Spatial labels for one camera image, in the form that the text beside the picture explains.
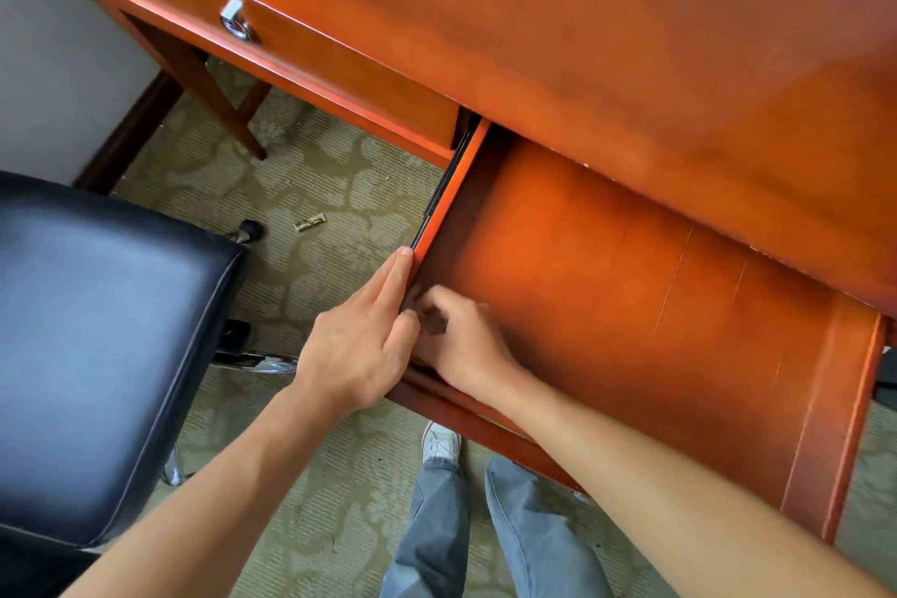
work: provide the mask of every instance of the hand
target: hand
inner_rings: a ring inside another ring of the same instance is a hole
[[[433,286],[415,306],[424,323],[414,354],[446,383],[497,407],[507,390],[529,377],[508,351],[486,306],[444,286]]]
[[[295,384],[348,413],[370,407],[397,383],[420,330],[414,310],[398,312],[412,259],[403,246],[345,303],[318,315]]]

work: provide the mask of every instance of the drawer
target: drawer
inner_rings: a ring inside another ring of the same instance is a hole
[[[537,376],[833,537],[877,311],[485,122],[414,249],[417,283],[487,303]],[[409,369],[394,398],[574,484],[432,371]]]
[[[339,108],[341,117],[413,154],[442,167],[451,158],[459,115],[456,103],[270,7],[239,0],[241,18],[251,30],[249,40],[243,41],[232,36],[220,19],[231,0],[129,1],[137,5],[129,13],[141,16],[141,8],[146,8],[174,25],[167,30],[223,59],[232,59],[228,54],[232,53],[250,65],[273,67],[300,89],[300,97],[326,110]],[[178,29],[189,31],[189,36]]]

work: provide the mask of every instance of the metal ring pull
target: metal ring pull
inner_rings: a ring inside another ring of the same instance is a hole
[[[249,28],[249,23],[243,18],[242,0],[228,0],[227,5],[221,11],[221,25],[228,30],[231,36],[239,38],[245,43],[254,43],[256,38]]]

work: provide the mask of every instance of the jeans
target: jeans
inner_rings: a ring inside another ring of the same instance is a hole
[[[601,563],[567,519],[545,509],[535,476],[497,456],[486,469],[486,500],[520,598],[613,598]],[[464,476],[446,459],[417,473],[411,516],[383,577],[380,598],[461,598],[470,510]]]

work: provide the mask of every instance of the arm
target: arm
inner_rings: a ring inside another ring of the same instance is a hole
[[[400,249],[321,314],[292,384],[249,428],[116,541],[64,598],[223,598],[327,434],[405,371],[418,332],[398,314],[411,268]]]
[[[434,286],[419,309],[441,328],[415,354],[529,433],[683,598],[891,595],[750,492],[530,375],[483,306]]]

